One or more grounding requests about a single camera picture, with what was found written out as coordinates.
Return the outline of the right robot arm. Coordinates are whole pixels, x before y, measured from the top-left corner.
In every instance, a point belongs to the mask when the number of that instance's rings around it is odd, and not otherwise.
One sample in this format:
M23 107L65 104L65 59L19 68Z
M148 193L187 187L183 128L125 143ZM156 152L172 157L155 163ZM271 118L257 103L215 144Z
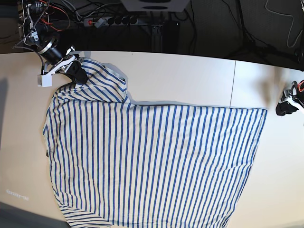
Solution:
M19 36L20 40L12 47L34 52L41 61L38 86L52 86L52 76L63 74L75 84L85 84L88 76L81 67L82 58L73 54L75 47L60 42L62 30L49 21L55 10L68 16L67 12L50 3L49 0L20 0Z

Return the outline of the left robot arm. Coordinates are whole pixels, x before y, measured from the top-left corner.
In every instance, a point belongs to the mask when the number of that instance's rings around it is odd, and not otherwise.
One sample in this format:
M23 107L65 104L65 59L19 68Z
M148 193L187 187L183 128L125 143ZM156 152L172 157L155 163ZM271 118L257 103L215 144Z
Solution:
M304 81L293 81L289 89L284 89L276 106L276 114L284 116L296 111L304 113Z

